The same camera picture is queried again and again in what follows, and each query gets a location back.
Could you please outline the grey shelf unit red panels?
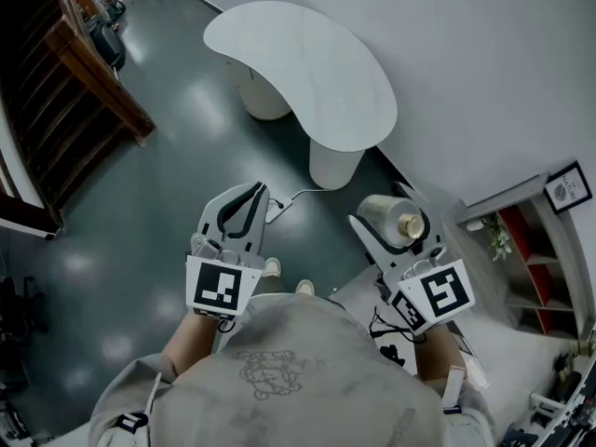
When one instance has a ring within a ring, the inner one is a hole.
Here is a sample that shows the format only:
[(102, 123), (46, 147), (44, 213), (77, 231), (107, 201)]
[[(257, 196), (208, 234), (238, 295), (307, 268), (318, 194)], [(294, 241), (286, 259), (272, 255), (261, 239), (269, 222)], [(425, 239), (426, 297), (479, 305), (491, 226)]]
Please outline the grey shelf unit red panels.
[(549, 204), (546, 172), (473, 205), (460, 201), (454, 222), (477, 240), (501, 236), (510, 251), (490, 249), (505, 283), (504, 306), (522, 331), (587, 341), (596, 327), (583, 256)]

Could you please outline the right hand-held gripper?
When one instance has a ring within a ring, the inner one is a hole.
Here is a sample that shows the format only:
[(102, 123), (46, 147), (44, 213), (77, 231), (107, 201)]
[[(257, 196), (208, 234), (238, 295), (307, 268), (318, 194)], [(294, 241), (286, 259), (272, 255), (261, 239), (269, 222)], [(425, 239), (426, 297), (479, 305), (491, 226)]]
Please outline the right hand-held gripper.
[(394, 182), (394, 195), (409, 198), (424, 215), (425, 231), (409, 249), (390, 246), (358, 215), (349, 214), (348, 222), (384, 273), (388, 305), (412, 334), (421, 335), (471, 308), (475, 297), (463, 261), (455, 260), (446, 246), (435, 246), (443, 238), (437, 205), (399, 181)]

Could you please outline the white power strip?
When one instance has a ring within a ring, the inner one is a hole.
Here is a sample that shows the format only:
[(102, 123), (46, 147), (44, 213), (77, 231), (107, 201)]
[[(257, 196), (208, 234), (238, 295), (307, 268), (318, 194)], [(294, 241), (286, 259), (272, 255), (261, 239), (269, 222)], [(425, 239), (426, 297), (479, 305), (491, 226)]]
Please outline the white power strip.
[(271, 224), (280, 215), (282, 215), (285, 211), (287, 211), (289, 208), (291, 208), (292, 205), (293, 205), (293, 200), (291, 197), (285, 197), (285, 198), (282, 198), (281, 200), (270, 197), (267, 213), (265, 215), (265, 223)]

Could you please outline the person's grey printed shirt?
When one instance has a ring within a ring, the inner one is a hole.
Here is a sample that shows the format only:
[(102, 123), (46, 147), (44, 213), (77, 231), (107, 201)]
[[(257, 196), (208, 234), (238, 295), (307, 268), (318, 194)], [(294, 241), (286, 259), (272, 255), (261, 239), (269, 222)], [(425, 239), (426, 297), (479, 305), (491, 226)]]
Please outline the person's grey printed shirt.
[(341, 306), (263, 295), (236, 332), (177, 379), (162, 352), (136, 359), (105, 389), (89, 447), (489, 447), (482, 395), (424, 382), (384, 357)]

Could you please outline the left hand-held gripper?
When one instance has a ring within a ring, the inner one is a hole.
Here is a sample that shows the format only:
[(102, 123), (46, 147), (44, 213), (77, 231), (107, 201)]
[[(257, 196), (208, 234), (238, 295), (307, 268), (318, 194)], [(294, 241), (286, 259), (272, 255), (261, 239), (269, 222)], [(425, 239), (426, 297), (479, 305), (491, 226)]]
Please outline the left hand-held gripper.
[(269, 196), (264, 183), (244, 183), (203, 210), (185, 262), (185, 302), (195, 314), (233, 321), (246, 309), (264, 272), (264, 258), (254, 253), (262, 246)]

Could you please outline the person's left forearm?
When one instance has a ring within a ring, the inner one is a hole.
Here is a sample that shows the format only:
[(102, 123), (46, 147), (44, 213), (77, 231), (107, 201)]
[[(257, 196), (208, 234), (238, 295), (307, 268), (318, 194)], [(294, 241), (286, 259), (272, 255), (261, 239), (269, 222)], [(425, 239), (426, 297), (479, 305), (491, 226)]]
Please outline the person's left forearm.
[(218, 326), (217, 318), (186, 313), (162, 349), (162, 356), (171, 367), (171, 380), (177, 379), (210, 355)]

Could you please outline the black rounded bag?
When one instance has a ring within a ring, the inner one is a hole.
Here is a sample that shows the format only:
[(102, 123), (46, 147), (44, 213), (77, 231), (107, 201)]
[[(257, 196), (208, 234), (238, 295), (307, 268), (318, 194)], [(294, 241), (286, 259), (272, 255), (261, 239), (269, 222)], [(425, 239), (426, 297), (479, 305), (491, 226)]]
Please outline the black rounded bag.
[(120, 71), (126, 62), (126, 49), (119, 34), (99, 16), (89, 18), (86, 28), (105, 62), (113, 70)]

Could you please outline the white kidney-shaped table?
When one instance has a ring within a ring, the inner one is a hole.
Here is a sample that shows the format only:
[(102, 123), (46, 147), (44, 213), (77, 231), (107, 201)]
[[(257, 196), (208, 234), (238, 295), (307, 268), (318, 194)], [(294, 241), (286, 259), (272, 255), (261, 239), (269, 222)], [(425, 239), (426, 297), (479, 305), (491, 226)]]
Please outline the white kidney-shaped table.
[(204, 32), (226, 58), (247, 112), (294, 114), (309, 138), (313, 182), (337, 190), (365, 151), (396, 125), (398, 106), (378, 60), (350, 31), (307, 7), (278, 1), (226, 10)]

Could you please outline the clear bottle with gold cap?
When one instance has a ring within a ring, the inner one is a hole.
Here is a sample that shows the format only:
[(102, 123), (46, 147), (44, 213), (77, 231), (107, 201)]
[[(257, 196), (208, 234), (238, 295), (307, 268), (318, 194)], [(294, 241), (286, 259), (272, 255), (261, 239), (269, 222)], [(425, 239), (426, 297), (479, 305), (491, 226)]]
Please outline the clear bottle with gold cap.
[(367, 196), (358, 207), (362, 217), (391, 247), (402, 249), (426, 237), (430, 222), (418, 205), (403, 196)]

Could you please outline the person's right forearm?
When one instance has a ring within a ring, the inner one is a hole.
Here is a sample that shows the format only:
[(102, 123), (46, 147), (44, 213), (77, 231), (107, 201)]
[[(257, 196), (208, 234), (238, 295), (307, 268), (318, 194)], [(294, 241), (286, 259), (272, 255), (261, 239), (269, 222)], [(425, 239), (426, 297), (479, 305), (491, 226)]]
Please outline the person's right forearm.
[(467, 374), (466, 363), (459, 346), (447, 325), (428, 330), (414, 345), (417, 375), (424, 382), (447, 379), (452, 367)]

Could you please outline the dark wooden cabinet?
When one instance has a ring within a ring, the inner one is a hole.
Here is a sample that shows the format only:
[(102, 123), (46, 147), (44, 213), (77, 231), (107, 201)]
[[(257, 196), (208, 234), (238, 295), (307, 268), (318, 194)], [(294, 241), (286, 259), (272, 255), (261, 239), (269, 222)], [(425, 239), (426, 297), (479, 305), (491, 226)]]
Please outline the dark wooden cabinet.
[(79, 186), (154, 122), (96, 50), (95, 0), (0, 0), (0, 226), (51, 239)]

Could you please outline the small green plant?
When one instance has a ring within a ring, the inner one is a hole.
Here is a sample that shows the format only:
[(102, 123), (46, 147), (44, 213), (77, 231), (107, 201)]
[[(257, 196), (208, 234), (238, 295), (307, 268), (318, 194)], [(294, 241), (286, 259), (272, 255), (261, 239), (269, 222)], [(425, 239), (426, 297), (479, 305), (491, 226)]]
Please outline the small green plant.
[(491, 245), (494, 252), (493, 261), (506, 260), (511, 254), (510, 237), (501, 219), (496, 214), (489, 214), (484, 218), (485, 226), (491, 234)]

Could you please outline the black framed picture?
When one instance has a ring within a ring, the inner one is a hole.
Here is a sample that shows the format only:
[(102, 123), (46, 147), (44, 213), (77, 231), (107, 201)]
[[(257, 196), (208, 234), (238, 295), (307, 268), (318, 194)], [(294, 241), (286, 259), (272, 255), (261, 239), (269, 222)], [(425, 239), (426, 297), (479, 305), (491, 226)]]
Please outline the black framed picture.
[(555, 214), (592, 199), (591, 190), (577, 161), (549, 175), (544, 195)]

